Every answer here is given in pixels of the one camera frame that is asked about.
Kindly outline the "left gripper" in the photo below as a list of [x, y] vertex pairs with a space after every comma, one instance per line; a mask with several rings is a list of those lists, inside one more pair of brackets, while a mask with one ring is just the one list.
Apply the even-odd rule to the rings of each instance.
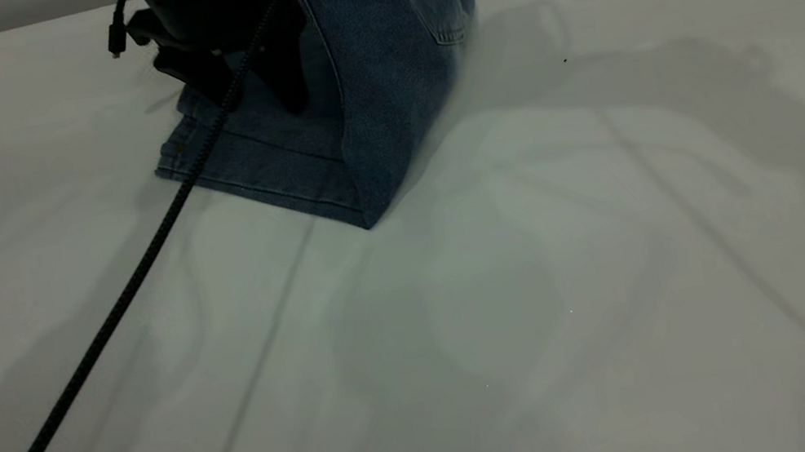
[[144, 0], [127, 23], [137, 46], [155, 42], [181, 50], [157, 54], [155, 69], [201, 92], [218, 106], [235, 72], [223, 48], [248, 43], [265, 27], [257, 54], [260, 79], [289, 113], [306, 109], [310, 93], [301, 37], [307, 18], [300, 5], [280, 0]]

